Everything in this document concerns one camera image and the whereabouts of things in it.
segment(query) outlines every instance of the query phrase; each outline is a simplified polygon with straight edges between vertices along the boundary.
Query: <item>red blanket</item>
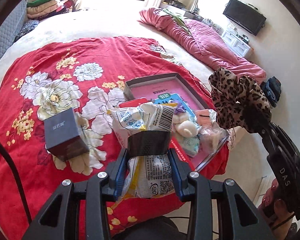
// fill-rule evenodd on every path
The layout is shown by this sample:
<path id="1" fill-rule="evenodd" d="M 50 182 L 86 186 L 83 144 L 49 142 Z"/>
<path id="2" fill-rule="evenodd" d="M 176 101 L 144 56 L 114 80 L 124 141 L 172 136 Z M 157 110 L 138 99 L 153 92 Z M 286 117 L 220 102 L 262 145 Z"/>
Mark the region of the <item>red blanket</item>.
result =
<path id="1" fill-rule="evenodd" d="M 176 60 L 161 58 L 155 40 L 114 37 L 51 43 L 18 58 L 0 88 L 0 142 L 13 158 L 32 218 L 64 179 L 87 180 L 116 160 L 120 146 L 106 111 L 124 101 L 124 81 L 178 72 L 213 108 L 209 93 Z M 73 107 L 90 152 L 62 162 L 45 149 L 43 120 Z M 223 173 L 227 146 L 203 170 Z M 109 227 L 116 234 L 134 223 L 179 208 L 175 194 L 159 199 L 108 203 Z M 84 234 L 84 203 L 80 235 Z M 9 240 L 19 240 L 27 221 L 10 168 L 0 155 L 0 225 Z"/>
<path id="2" fill-rule="evenodd" d="M 142 23 L 152 25 L 159 31 L 163 31 L 197 60 L 205 63 L 213 70 L 224 67 L 238 77 L 250 76 L 258 84 L 266 77 L 266 72 L 262 68 L 234 54 L 220 35 L 202 22 L 185 20 L 191 36 L 170 15 L 157 8 L 143 9 L 140 11 L 140 16 Z"/>

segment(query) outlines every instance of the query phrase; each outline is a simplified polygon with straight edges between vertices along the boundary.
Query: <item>silver bolt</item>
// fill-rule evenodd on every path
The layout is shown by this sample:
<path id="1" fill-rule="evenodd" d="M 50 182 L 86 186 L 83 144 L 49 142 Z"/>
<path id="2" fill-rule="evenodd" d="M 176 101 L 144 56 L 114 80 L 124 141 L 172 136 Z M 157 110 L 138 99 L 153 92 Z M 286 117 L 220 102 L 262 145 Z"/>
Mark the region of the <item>silver bolt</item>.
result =
<path id="1" fill-rule="evenodd" d="M 101 178 L 101 179 L 105 178 L 106 176 L 107 176 L 107 173 L 104 172 L 104 171 L 98 173 L 98 177 Z"/>
<path id="2" fill-rule="evenodd" d="M 233 186 L 234 185 L 234 180 L 233 179 L 226 179 L 226 184 L 228 186 Z"/>
<path id="3" fill-rule="evenodd" d="M 69 179 L 65 179 L 63 182 L 62 182 L 62 185 L 63 186 L 69 186 L 71 184 L 71 180 Z"/>
<path id="4" fill-rule="evenodd" d="M 197 178 L 197 177 L 199 177 L 199 173 L 197 173 L 196 171 L 191 171 L 190 172 L 190 177 Z"/>

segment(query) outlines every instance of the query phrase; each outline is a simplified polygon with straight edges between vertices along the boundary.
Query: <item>dark blue box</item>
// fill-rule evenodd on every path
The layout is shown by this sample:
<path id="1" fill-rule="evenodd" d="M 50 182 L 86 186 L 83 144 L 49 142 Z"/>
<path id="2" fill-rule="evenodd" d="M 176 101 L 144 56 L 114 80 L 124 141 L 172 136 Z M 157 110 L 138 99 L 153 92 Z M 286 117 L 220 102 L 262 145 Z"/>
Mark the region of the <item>dark blue box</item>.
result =
<path id="1" fill-rule="evenodd" d="M 72 108 L 45 119 L 44 136 L 47 150 L 62 161 L 89 152 Z"/>

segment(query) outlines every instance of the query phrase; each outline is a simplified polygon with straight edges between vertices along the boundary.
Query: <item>pink blanket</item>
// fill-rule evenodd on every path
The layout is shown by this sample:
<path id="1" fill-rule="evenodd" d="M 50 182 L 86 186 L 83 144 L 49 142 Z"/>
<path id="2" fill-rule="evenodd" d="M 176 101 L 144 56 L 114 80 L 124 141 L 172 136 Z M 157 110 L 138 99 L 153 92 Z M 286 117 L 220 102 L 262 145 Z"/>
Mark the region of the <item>pink blanket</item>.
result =
<path id="1" fill-rule="evenodd" d="M 217 32 L 201 22 L 185 20 L 186 26 L 192 33 L 190 36 L 170 15 L 157 8 L 143 9 L 140 11 L 140 16 L 140 22 L 153 25 L 159 31 L 163 31 L 213 70 L 224 67 L 238 77 L 250 76 L 258 84 L 266 77 L 266 72 L 262 68 L 234 54 Z"/>

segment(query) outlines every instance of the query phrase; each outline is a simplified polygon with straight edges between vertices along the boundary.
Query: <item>green cloth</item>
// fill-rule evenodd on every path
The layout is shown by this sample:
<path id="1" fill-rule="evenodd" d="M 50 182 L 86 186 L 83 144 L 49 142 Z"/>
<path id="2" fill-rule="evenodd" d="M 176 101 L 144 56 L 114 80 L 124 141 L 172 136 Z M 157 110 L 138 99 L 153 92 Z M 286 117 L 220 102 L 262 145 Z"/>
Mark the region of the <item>green cloth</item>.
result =
<path id="1" fill-rule="evenodd" d="M 35 0 L 33 2 L 27 3 L 27 7 L 36 7 L 36 6 L 42 5 L 49 1 L 51 1 L 51 0 Z"/>
<path id="2" fill-rule="evenodd" d="M 178 16 L 174 13 L 172 13 L 171 11 L 169 11 L 168 9 L 163 9 L 163 12 L 169 14 L 172 19 L 181 27 L 183 28 L 190 36 L 192 36 L 190 30 L 188 29 L 188 27 L 186 26 L 185 22 L 182 19 L 182 16 Z"/>

